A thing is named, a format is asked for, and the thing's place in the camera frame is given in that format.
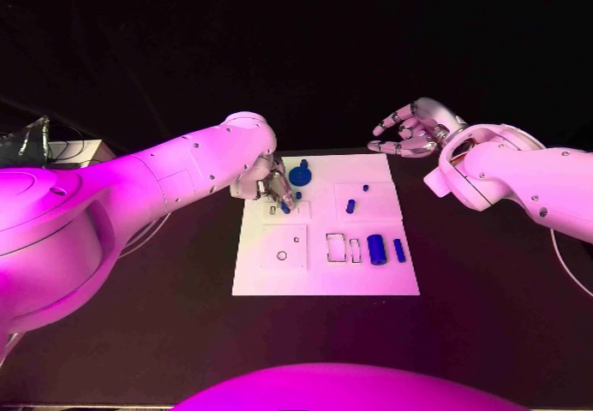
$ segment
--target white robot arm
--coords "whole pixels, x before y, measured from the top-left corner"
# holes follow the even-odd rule
[[[373,140],[367,148],[402,157],[425,157],[441,149],[438,167],[424,179],[438,197],[453,193],[477,211],[509,199],[538,224],[593,242],[591,153],[545,148],[506,124],[468,126],[430,98],[396,110],[373,135],[395,125],[404,140]]]
[[[274,151],[265,119],[241,112],[88,168],[0,170],[0,341],[86,302],[134,233],[177,208],[228,186],[294,208]]]

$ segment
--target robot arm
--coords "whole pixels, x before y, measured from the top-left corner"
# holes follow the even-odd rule
[[[395,125],[404,141],[373,140],[367,148],[402,157],[425,157],[440,148],[438,167],[424,179],[438,197],[453,193],[477,211],[509,199],[538,224],[593,242],[591,153],[545,148],[505,124],[468,127],[430,98],[396,110],[373,135]]]
[[[0,170],[0,338],[77,309],[134,233],[222,188],[246,199],[269,196],[292,208],[274,150],[264,118],[241,112],[85,169]]]

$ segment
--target black table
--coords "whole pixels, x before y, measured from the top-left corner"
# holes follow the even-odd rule
[[[168,406],[254,370],[331,361],[532,408],[593,407],[593,299],[548,230],[509,201],[476,212],[438,199],[422,183],[435,158],[389,162],[419,296],[230,296],[243,202],[222,190],[173,213],[86,305],[27,333],[0,403]],[[580,242],[558,240],[572,270],[593,270]]]

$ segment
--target black background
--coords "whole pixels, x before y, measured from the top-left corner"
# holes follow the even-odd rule
[[[47,113],[124,153],[251,110],[279,150],[355,147],[428,96],[470,123],[593,148],[590,24],[569,2],[106,0],[0,10],[0,131]]]

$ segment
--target white board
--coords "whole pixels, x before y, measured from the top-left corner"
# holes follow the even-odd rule
[[[300,191],[303,199],[295,200],[288,215],[281,210],[271,214],[274,204],[268,200],[245,201],[232,295],[418,295],[385,155],[282,159],[287,171],[305,159],[313,179],[305,186],[292,187],[292,198]],[[350,199],[356,205],[347,214]],[[346,263],[327,262],[330,233],[343,234]],[[370,264],[366,237],[372,234],[382,235],[385,265]],[[359,242],[360,263],[352,263],[353,239]],[[398,262],[393,239],[401,240],[404,263]]]

